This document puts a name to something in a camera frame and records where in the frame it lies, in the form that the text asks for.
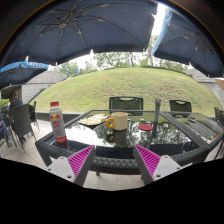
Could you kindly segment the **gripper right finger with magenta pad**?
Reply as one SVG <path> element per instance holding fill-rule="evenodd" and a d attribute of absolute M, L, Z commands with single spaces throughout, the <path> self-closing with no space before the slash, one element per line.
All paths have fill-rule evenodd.
<path fill-rule="evenodd" d="M 182 169 L 170 156 L 159 156 L 139 145 L 134 146 L 133 155 L 145 185 Z"/>

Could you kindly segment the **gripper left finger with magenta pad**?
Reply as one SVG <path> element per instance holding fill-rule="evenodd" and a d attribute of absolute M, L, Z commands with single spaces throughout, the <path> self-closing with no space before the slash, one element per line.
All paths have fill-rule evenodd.
<path fill-rule="evenodd" d="M 60 156 L 47 171 L 82 186 L 95 156 L 95 146 L 88 146 L 68 157 Z"/>

